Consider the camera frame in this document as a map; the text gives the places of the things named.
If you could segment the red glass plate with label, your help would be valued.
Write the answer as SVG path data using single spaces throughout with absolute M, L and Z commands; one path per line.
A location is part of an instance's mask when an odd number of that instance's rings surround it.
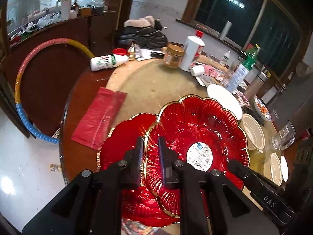
M 162 107 L 145 135 L 145 184 L 170 217 L 180 217 L 180 192 L 163 184 L 158 152 L 161 136 L 178 159 L 200 171 L 218 169 L 239 190 L 243 189 L 243 182 L 227 168 L 233 159 L 245 167 L 250 164 L 246 134 L 237 118 L 214 99 L 184 96 Z

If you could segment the cream paper bowl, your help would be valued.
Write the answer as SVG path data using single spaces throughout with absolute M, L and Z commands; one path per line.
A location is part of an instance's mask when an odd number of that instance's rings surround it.
M 281 161 L 276 153 L 271 153 L 263 167 L 263 175 L 278 186 L 282 184 Z
M 249 114 L 243 114 L 240 122 L 241 128 L 245 131 L 249 150 L 257 150 L 263 153 L 265 147 L 265 136 L 259 123 Z

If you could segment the white round plate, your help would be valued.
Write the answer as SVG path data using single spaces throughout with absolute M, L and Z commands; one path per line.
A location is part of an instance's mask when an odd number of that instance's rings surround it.
M 210 84 L 206 90 L 209 98 L 215 99 L 224 109 L 231 111 L 237 120 L 242 119 L 242 108 L 237 99 L 229 91 L 217 84 Z

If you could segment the small white plate right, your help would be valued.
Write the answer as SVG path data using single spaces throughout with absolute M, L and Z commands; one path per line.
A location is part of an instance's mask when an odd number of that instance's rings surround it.
M 281 172 L 283 181 L 287 182 L 289 178 L 288 163 L 283 155 L 281 156 Z

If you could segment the red plastic bag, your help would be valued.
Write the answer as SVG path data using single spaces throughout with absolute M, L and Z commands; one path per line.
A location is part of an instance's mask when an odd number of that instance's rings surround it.
M 114 92 L 101 87 L 80 120 L 71 140 L 94 150 L 101 149 L 126 96 L 124 92 Z

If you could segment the clear glass mug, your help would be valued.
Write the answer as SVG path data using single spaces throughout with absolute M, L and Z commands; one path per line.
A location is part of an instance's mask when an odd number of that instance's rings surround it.
M 296 131 L 289 121 L 278 133 L 271 137 L 271 143 L 276 150 L 286 150 L 295 141 Z

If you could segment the blue white food dish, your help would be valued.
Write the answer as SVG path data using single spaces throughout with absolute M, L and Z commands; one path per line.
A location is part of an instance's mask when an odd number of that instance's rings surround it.
M 257 114 L 259 114 L 259 116 L 263 120 L 272 121 L 271 114 L 268 108 L 266 107 L 266 105 L 264 105 L 264 103 L 257 96 L 254 96 L 254 107 L 256 109 Z

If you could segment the white paper cup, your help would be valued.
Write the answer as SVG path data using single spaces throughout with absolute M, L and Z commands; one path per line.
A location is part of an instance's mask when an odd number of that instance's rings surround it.
M 204 72 L 205 72 L 205 68 L 203 65 L 196 65 L 190 68 L 190 73 L 194 77 L 200 76 L 204 74 Z

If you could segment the steel thermos flask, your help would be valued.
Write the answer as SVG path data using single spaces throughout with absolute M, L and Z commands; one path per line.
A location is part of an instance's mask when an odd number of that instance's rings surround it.
M 252 99 L 270 76 L 268 70 L 260 71 L 244 92 L 245 97 L 248 100 Z

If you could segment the white lying drink bottle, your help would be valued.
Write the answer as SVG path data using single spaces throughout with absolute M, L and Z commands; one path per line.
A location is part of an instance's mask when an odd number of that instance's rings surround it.
M 112 54 L 94 57 L 90 59 L 91 71 L 116 68 L 128 62 L 128 52 L 123 48 L 116 48 Z

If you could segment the small glass liquor bottle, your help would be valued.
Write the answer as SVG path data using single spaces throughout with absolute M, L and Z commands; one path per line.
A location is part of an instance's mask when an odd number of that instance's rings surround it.
M 132 41 L 129 49 L 128 49 L 128 60 L 133 61 L 136 59 L 136 50 L 135 50 L 135 42 Z

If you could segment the white liquor bottle red cap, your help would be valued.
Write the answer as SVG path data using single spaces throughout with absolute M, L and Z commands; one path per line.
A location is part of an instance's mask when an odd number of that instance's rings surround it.
M 179 68 L 184 71 L 189 71 L 205 47 L 205 43 L 202 39 L 203 32 L 197 30 L 194 36 L 188 36 L 184 45 L 184 55 L 180 62 Z

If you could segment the wooden sideboard cabinet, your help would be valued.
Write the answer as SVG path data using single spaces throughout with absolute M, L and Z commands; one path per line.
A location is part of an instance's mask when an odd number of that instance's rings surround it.
M 68 38 L 85 45 L 95 56 L 108 54 L 112 49 L 116 12 L 89 15 L 50 25 L 11 48 L 11 53 L 1 63 L 4 74 L 12 88 L 19 68 L 32 49 L 45 41 Z

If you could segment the coloured hula hoop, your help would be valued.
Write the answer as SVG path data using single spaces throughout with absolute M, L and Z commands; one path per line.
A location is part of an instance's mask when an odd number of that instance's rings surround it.
M 94 54 L 68 38 L 45 41 L 23 60 L 15 80 L 14 99 L 23 125 L 36 138 L 59 143 L 55 135 L 68 96 Z

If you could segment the black jacket with fur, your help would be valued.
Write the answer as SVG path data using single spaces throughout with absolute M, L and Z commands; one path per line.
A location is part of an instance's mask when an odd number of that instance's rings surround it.
M 132 42 L 140 48 L 160 49 L 166 47 L 168 39 L 161 31 L 163 29 L 160 19 L 151 15 L 144 18 L 129 19 L 124 22 L 124 29 L 119 37 L 118 44 L 130 47 Z

